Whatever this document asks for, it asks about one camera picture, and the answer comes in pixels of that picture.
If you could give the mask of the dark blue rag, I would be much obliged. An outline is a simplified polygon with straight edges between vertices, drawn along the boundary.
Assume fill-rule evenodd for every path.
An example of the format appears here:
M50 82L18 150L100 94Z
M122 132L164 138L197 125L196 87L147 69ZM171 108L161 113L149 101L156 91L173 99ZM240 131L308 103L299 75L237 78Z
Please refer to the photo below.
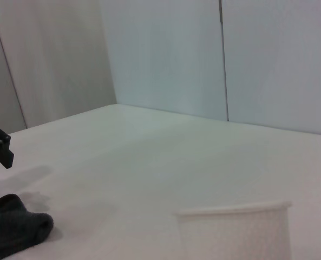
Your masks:
M1 197L0 260L43 243L53 227L50 215L28 211L18 195Z

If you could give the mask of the white paper cup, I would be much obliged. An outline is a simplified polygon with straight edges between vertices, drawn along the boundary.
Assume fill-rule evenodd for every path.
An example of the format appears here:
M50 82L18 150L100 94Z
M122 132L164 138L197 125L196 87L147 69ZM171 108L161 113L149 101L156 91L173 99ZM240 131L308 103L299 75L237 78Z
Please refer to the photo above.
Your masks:
M185 260L291 260L290 202L175 214Z

